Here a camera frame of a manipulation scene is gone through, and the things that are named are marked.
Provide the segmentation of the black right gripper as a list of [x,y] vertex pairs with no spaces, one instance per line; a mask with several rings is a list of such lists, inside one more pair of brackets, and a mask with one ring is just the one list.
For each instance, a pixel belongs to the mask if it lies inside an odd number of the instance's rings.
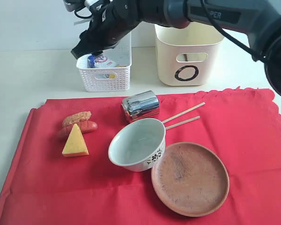
[[[118,41],[141,22],[137,0],[88,0],[86,6],[91,12],[91,21],[71,50],[76,59],[115,49]],[[112,48],[101,50],[100,47]]]

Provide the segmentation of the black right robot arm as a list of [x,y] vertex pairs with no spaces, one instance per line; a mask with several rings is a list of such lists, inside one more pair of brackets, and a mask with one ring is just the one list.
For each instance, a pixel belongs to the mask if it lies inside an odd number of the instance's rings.
[[141,22],[177,29],[191,22],[213,26],[264,63],[281,96],[281,0],[66,0],[69,12],[87,9],[89,27],[71,51],[75,58],[114,48]]

